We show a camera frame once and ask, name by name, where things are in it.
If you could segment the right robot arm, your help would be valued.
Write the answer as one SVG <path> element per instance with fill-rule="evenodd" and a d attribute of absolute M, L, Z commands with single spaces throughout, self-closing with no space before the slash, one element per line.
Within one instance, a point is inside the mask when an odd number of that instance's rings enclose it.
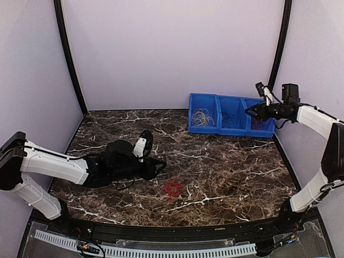
<path fill-rule="evenodd" d="M 246 108 L 247 115 L 260 121 L 272 118 L 298 123 L 326 141 L 318 172 L 305 187 L 283 202 L 274 220 L 276 231 L 286 233 L 300 227 L 310 208 L 343 186 L 343 121 L 315 105 L 301 102 L 296 84 L 283 84 L 281 99 L 261 82 L 255 87 L 263 101 Z"/>

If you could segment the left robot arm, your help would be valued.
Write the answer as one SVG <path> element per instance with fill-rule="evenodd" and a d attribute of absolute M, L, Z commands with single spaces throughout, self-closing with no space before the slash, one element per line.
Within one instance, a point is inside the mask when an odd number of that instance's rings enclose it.
<path fill-rule="evenodd" d="M 151 180 L 167 166 L 153 158 L 151 131 L 144 130 L 135 145 L 119 139 L 99 154 L 70 156 L 42 148 L 16 132 L 1 147 L 1 190 L 11 191 L 34 207 L 64 234 L 72 234 L 76 223 L 64 201 L 51 196 L 30 176 L 47 175 L 87 188 L 101 188 L 120 180 Z"/>

